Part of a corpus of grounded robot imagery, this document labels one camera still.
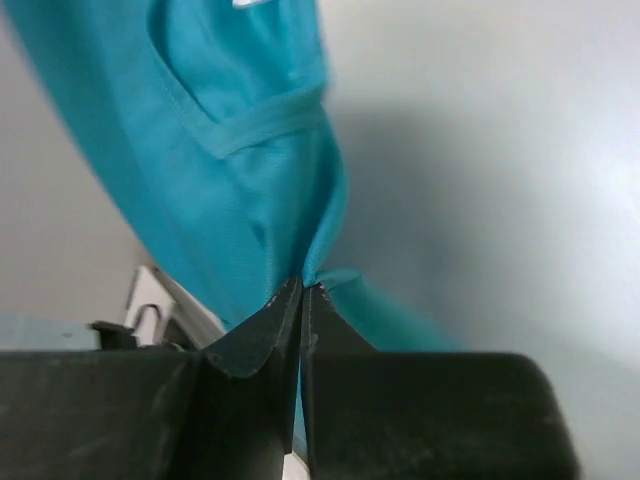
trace black object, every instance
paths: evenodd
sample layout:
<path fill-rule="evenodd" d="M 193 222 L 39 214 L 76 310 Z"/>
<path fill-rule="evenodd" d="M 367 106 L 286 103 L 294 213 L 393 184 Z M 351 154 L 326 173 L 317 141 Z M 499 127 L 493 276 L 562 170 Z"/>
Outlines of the black object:
<path fill-rule="evenodd" d="M 111 351 L 0 354 L 0 478 L 280 480 L 299 358 L 314 479 L 578 476 L 532 362 L 377 352 L 322 286 L 290 279 L 200 351 L 94 328 Z"/>

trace blue cloth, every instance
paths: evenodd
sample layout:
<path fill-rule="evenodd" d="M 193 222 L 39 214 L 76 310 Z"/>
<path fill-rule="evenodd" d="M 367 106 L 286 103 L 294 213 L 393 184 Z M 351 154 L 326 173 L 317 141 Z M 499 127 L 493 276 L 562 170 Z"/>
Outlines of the blue cloth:
<path fill-rule="evenodd" d="M 227 328 L 302 275 L 381 349 L 449 348 L 357 273 L 318 276 L 347 180 L 313 0 L 2 1 L 113 201 Z"/>

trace cloth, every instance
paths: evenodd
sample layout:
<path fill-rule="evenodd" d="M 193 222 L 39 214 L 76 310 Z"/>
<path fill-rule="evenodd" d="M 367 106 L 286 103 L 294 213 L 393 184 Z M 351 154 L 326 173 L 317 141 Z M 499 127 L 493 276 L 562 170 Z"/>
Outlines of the cloth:
<path fill-rule="evenodd" d="M 357 273 L 318 276 L 347 180 L 313 0 L 2 1 L 115 204 L 227 328 L 301 275 L 380 349 L 450 348 Z"/>

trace teal fabric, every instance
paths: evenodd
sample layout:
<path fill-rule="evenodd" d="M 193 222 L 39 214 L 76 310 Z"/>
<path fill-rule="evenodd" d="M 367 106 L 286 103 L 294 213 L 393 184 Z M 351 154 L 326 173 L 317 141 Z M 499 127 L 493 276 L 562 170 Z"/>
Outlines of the teal fabric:
<path fill-rule="evenodd" d="M 381 349 L 450 348 L 357 273 L 318 276 L 347 180 L 313 0 L 2 1 L 113 201 L 227 328 L 302 275 Z"/>

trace gray floor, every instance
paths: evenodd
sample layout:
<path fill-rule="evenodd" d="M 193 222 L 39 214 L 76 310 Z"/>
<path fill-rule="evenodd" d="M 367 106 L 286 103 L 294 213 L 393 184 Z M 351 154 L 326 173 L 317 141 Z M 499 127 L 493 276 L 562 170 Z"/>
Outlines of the gray floor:
<path fill-rule="evenodd" d="M 640 4 L 320 0 L 352 176 L 331 265 L 549 372 L 588 478 L 640 471 Z M 144 252 L 0 29 L 0 305 L 113 319 Z"/>

